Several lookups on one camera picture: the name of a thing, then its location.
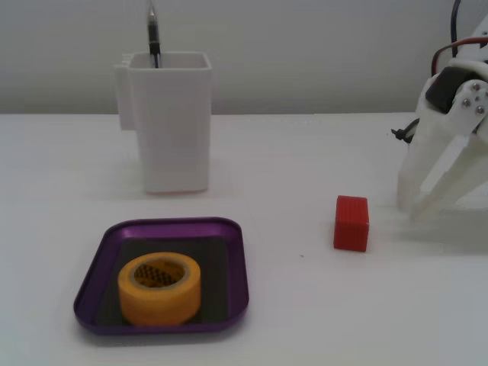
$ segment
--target white tabletop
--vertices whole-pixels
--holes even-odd
[[[0,364],[486,365],[488,214],[413,225],[398,212],[407,146],[390,128],[412,119],[214,117],[209,191],[153,196],[117,116],[0,116]],[[332,247],[339,194],[369,200],[366,253]],[[199,216],[242,226],[250,304],[238,326],[117,338],[76,322],[108,227]]]

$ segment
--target yellow tape roll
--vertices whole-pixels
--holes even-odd
[[[135,326],[177,326],[201,304],[200,267],[186,255],[143,255],[119,273],[120,309]]]

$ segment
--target black wire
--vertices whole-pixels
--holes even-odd
[[[402,141],[405,141],[406,143],[411,143],[412,142],[412,139],[413,139],[413,135],[410,135],[410,136],[406,136],[408,134],[408,132],[411,131],[412,128],[416,127],[420,122],[420,119],[417,118],[416,120],[414,120],[411,124],[409,124],[405,130],[401,130],[401,129],[398,129],[398,130],[391,130],[391,132],[393,133],[393,135],[395,135],[395,137],[398,139],[398,140],[402,140]]]
[[[452,6],[452,13],[451,13],[451,43],[454,43],[458,40],[458,10],[459,4],[461,0],[455,0],[454,5]],[[452,47],[452,56],[456,57],[458,54],[458,48]]]

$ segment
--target red block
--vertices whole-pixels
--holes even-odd
[[[369,232],[368,199],[338,196],[334,248],[366,252]]]

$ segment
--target white container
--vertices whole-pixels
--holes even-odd
[[[124,55],[115,66],[120,126],[135,130],[149,193],[208,187],[211,66],[204,53]]]

